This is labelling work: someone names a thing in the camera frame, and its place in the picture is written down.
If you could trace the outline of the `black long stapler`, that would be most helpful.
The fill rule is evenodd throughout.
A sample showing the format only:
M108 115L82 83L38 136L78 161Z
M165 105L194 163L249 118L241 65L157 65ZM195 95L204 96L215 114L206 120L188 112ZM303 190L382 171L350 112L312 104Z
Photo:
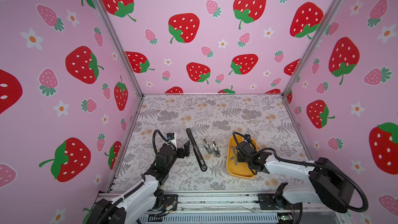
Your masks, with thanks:
M206 171L207 171L207 165L206 165L206 163L205 163L205 161L204 161L204 158L203 158L203 156L202 156L202 154L201 154L201 152L200 152L200 150L199 150L199 147L197 146L197 143L196 143L196 141L195 141L195 139L194 139L194 137L193 137L193 135L192 135L191 129L190 129L190 128L187 128L187 129L186 129L186 132L187 132L187 135L188 135L189 140L190 140L191 143L192 143L193 152L194 152L194 154L195 154L195 157L196 157L196 159L197 159L197 162L198 162L198 164L199 164L199 167L200 167L200 169L201 169L202 172L206 172Z

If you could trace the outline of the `yellow plastic tray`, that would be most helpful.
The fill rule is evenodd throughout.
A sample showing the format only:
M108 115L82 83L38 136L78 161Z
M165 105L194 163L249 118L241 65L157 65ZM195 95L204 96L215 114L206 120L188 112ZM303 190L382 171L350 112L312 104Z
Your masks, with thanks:
M229 146L228 148L234 148L236 149L236 143L234 140L234 137L230 138L229 141ZM256 175L249 169L248 165L246 162L238 162L237 166L234 166L229 160L227 156L227 170L231 176L237 177L237 178L242 178L242 179L253 179L256 177Z

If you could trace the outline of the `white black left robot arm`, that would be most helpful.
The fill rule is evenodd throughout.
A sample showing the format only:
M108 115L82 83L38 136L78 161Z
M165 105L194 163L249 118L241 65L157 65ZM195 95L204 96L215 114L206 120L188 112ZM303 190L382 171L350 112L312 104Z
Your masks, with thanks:
M87 224L135 224L147 211L162 207L164 191L161 186L168 179L176 160L190 155L190 142L178 148L175 133L164 136L155 130L152 147L155 159L142 179L118 197L96 202Z

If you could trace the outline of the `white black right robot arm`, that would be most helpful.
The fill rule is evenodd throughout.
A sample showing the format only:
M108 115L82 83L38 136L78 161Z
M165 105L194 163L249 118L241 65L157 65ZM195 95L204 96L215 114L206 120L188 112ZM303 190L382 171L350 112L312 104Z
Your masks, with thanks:
M266 203L278 209L303 203L322 203L345 214L348 210L363 213L369 201L360 186L327 158L295 161L280 157L273 148L257 150L250 135L233 132L239 162L247 164L253 175L280 174L303 181L300 186L281 183Z

